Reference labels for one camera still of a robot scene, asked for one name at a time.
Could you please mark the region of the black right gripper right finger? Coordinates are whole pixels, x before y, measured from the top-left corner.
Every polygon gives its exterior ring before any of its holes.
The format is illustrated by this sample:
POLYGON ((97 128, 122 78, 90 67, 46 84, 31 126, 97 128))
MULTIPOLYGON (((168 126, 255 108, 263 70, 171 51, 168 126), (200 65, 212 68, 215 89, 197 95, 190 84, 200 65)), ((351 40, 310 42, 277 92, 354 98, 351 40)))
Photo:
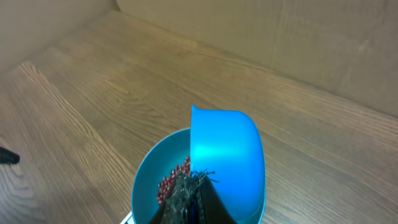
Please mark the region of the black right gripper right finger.
POLYGON ((214 172, 196 172, 198 187, 194 196, 194 223, 237 224, 221 201, 213 182, 209 178, 214 172))

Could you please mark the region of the blue plastic measuring scoop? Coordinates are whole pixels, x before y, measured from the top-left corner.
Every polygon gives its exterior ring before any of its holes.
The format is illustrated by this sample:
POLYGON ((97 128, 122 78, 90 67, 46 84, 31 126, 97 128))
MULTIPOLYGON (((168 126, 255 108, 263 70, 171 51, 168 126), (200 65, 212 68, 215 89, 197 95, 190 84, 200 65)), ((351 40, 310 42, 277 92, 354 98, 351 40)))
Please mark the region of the blue plastic measuring scoop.
POLYGON ((261 221, 266 168, 259 131, 248 115, 192 106, 190 168, 211 172, 221 202, 237 222, 261 221))

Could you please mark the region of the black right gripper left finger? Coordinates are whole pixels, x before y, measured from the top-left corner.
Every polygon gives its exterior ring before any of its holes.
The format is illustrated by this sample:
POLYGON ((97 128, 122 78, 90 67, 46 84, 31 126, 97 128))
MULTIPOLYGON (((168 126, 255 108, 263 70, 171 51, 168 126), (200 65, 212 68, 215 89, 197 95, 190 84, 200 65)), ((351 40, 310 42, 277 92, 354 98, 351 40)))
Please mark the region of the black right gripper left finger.
POLYGON ((152 216, 149 224, 196 223, 196 177, 177 173, 165 200, 152 216))

